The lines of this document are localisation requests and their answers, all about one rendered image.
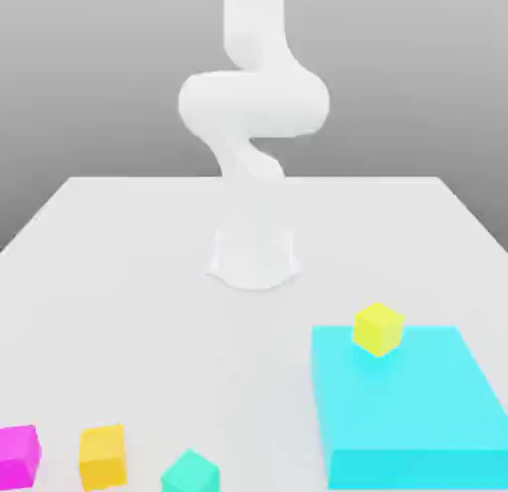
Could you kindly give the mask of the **small turquoise cube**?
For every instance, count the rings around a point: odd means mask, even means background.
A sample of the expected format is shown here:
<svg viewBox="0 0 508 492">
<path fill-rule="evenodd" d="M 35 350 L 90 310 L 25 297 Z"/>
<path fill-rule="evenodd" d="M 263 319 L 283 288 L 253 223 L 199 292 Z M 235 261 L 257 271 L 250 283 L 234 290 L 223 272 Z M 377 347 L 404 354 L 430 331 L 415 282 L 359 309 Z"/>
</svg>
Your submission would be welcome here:
<svg viewBox="0 0 508 492">
<path fill-rule="evenodd" d="M 162 474 L 161 492 L 220 492 L 219 468 L 187 449 Z"/>
</svg>

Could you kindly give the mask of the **small magenta cube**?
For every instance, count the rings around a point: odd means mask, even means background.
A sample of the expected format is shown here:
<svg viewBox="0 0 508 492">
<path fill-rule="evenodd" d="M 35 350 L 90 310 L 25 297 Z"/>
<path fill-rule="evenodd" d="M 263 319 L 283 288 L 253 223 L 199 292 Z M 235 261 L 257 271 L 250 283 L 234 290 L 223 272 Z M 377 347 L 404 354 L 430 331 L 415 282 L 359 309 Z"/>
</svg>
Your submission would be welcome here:
<svg viewBox="0 0 508 492">
<path fill-rule="evenodd" d="M 34 425 L 0 429 L 0 491 L 32 487 L 41 456 Z"/>
</svg>

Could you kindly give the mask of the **small yellow cube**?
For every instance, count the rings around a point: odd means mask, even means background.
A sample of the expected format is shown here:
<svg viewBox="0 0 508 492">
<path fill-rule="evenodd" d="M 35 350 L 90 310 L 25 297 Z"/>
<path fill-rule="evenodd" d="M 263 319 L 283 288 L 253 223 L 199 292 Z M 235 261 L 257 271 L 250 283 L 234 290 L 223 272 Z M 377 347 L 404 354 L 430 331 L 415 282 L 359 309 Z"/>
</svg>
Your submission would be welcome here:
<svg viewBox="0 0 508 492">
<path fill-rule="evenodd" d="M 374 303 L 354 316 L 352 341 L 375 357 L 382 357 L 401 342 L 404 316 Z"/>
</svg>

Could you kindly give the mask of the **large cyan box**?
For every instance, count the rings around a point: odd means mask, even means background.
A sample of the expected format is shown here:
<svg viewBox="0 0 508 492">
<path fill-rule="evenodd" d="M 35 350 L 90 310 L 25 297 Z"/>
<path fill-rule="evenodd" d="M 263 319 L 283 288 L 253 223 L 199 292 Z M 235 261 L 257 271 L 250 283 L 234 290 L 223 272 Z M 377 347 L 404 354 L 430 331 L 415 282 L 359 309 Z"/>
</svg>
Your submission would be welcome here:
<svg viewBox="0 0 508 492">
<path fill-rule="evenodd" d="M 316 326 L 311 370 L 329 489 L 508 491 L 508 415 L 456 327 L 375 357 Z"/>
</svg>

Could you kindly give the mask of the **small orange cube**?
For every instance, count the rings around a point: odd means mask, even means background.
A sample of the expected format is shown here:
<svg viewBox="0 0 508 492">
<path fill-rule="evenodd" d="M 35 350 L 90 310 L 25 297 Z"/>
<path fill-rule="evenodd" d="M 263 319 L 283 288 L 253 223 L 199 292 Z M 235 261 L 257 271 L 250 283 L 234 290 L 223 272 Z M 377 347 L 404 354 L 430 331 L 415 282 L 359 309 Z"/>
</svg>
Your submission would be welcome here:
<svg viewBox="0 0 508 492">
<path fill-rule="evenodd" d="M 85 492 L 127 483 L 121 424 L 84 430 L 79 438 L 78 468 Z"/>
</svg>

